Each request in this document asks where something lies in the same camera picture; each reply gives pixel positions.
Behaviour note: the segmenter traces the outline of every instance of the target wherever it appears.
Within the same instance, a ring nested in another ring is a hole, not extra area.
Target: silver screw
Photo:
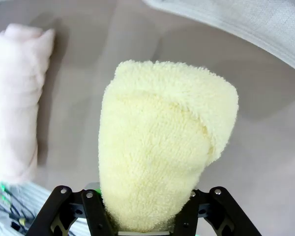
[[[93,197],[93,194],[91,192],[87,193],[87,198]]]
[[[214,192],[215,192],[216,195],[220,195],[222,193],[222,191],[220,189],[215,189]]]

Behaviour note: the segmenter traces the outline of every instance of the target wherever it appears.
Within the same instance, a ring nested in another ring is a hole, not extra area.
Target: folded yellow towel
[[[118,66],[102,103],[99,172],[119,230],[170,229],[201,172],[220,157],[237,110],[236,89],[205,68]]]

